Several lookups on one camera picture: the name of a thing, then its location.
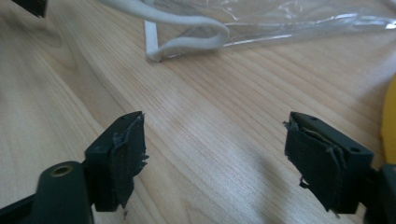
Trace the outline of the clear plastic bag white trim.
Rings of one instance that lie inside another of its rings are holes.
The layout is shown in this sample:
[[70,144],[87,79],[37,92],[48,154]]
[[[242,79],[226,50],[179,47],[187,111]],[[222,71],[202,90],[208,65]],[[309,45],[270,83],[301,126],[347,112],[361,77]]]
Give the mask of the clear plastic bag white trim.
[[144,21],[159,62],[230,46],[396,30],[396,0],[97,0]]

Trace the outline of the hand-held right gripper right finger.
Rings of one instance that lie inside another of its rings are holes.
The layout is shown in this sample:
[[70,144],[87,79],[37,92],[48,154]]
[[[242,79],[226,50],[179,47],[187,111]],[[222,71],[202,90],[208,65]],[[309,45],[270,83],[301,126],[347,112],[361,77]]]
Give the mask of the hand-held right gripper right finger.
[[361,178],[374,153],[324,121],[299,112],[285,123],[285,155],[309,189],[329,211],[353,214],[360,202]]

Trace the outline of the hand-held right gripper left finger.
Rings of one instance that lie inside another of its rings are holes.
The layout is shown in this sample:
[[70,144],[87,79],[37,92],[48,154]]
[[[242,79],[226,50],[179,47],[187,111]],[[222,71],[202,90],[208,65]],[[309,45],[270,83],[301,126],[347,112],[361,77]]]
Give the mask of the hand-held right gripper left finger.
[[85,150],[90,202],[98,212],[114,212],[128,203],[134,191],[134,177],[149,158],[144,121],[142,111],[123,115]]

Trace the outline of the yellow object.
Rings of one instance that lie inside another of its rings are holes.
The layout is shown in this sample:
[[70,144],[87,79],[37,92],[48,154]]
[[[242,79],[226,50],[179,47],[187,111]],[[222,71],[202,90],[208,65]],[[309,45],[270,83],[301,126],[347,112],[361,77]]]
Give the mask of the yellow object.
[[381,137],[386,162],[396,164],[396,75],[389,83],[384,100]]

